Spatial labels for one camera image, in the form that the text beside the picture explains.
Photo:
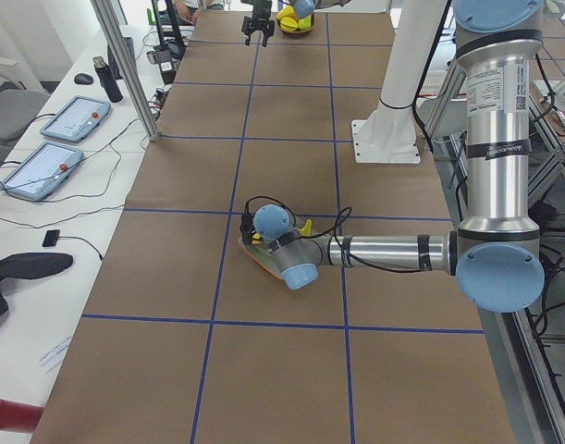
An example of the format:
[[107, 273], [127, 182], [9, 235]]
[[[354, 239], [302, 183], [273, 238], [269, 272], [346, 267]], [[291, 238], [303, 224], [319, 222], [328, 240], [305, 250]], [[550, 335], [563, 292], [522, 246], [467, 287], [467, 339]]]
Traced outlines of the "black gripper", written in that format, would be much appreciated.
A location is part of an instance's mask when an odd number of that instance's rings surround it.
[[245, 34], [245, 45], [251, 44], [252, 34], [261, 31], [263, 35], [262, 47], [267, 47], [269, 33], [274, 32], [275, 23], [271, 20], [271, 0], [246, 0], [243, 4], [252, 6], [252, 16], [245, 17], [242, 23], [242, 32]]

